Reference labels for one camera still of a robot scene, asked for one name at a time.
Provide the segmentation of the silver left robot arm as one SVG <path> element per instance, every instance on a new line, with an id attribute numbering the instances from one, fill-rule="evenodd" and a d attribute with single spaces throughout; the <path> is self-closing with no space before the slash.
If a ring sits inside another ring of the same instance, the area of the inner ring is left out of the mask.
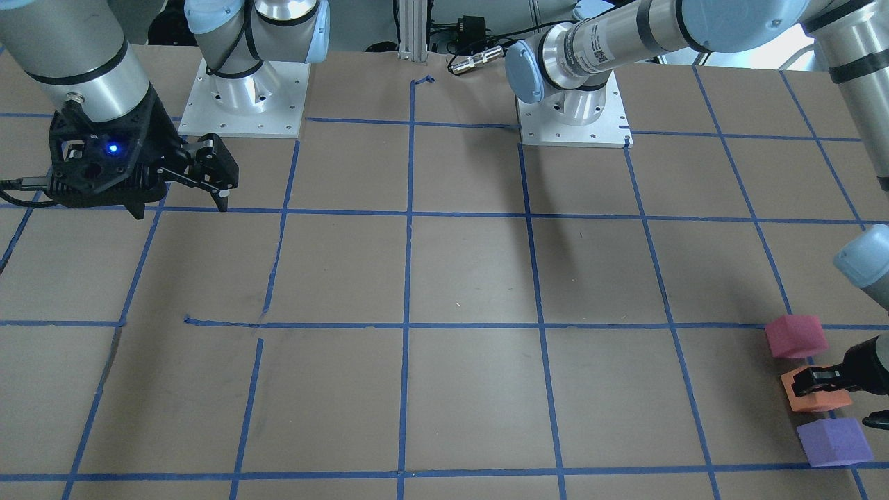
<path id="1" fill-rule="evenodd" d="M 797 24 L 826 61 L 887 196 L 887 1 L 635 1 L 517 42 L 506 75 L 515 97 L 533 105 L 553 92 L 596 92 L 629 63 L 684 48 L 742 53 Z M 887 311 L 886 224 L 868 228 L 833 263 Z M 887 396 L 887 333 L 848 349 L 838 365 L 804 368 L 791 387 L 798 397 Z"/>

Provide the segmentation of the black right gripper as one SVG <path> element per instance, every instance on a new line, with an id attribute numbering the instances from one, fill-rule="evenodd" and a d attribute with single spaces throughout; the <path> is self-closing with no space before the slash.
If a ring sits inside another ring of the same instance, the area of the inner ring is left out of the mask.
<path id="1" fill-rule="evenodd" d="M 87 117 L 85 98 L 70 94 L 53 116 L 49 145 L 47 196 L 65 208 L 123 206 L 143 219 L 172 181 L 206 191 L 225 213 L 239 184 L 239 165 L 222 137 L 182 140 L 152 87 L 133 110 L 106 122 Z"/>

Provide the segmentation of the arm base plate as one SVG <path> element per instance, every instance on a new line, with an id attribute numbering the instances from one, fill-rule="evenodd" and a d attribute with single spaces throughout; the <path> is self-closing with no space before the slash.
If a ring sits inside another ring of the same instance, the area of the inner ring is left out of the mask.
<path id="1" fill-rule="evenodd" d="M 545 88 L 542 101 L 515 100 L 524 145 L 546 147 L 629 148 L 631 127 L 617 77 L 607 72 L 597 90 Z"/>
<path id="2" fill-rule="evenodd" d="M 201 61 L 178 132 L 224 138 L 290 138 L 301 135 L 310 64 L 265 61 L 256 73 L 226 79 L 206 73 Z"/>

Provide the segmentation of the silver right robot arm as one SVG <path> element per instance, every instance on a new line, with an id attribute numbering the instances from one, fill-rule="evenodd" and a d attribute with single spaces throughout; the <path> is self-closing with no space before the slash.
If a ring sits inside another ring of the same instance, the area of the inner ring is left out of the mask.
<path id="1" fill-rule="evenodd" d="M 123 206 L 142 219 L 168 183 L 229 208 L 223 136 L 296 137 L 309 67 L 329 48 L 327 1 L 187 1 L 203 69 L 180 126 L 105 1 L 3 1 L 2 45 L 53 102 L 45 175 L 2 181 L 22 208 Z"/>

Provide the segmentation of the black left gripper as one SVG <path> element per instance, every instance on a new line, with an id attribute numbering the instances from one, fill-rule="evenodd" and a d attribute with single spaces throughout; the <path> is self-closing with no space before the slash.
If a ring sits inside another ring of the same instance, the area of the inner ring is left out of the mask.
<path id="1" fill-rule="evenodd" d="M 797 397 L 816 392 L 863 390 L 879 396 L 888 393 L 888 335 L 880 335 L 848 348 L 840 367 L 805 367 L 793 376 L 793 393 Z M 872 429 L 889 429 L 889 410 L 871 412 L 863 425 Z"/>

